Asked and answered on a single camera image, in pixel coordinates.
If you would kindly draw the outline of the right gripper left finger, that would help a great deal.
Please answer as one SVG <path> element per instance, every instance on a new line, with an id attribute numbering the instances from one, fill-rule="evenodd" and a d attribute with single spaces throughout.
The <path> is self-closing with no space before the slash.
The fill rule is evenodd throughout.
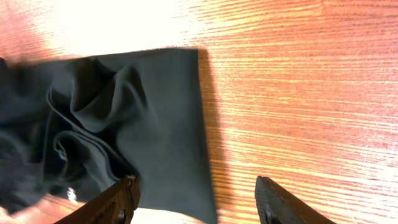
<path id="1" fill-rule="evenodd" d="M 140 197 L 138 176 L 127 175 L 55 224 L 130 224 Z"/>

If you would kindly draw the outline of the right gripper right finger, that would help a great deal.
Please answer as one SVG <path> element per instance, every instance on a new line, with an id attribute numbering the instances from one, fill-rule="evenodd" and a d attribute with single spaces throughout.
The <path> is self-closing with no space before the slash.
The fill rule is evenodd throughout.
<path id="1" fill-rule="evenodd" d="M 255 199 L 261 224 L 335 224 L 269 177 L 257 177 Z"/>

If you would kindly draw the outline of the black polo shirt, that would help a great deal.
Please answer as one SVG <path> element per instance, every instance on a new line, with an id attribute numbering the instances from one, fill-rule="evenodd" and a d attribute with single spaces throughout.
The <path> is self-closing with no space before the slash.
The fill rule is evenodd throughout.
<path id="1" fill-rule="evenodd" d="M 218 221 L 198 50 L 1 62 L 2 208 L 88 202 L 127 175 L 140 207 Z"/>

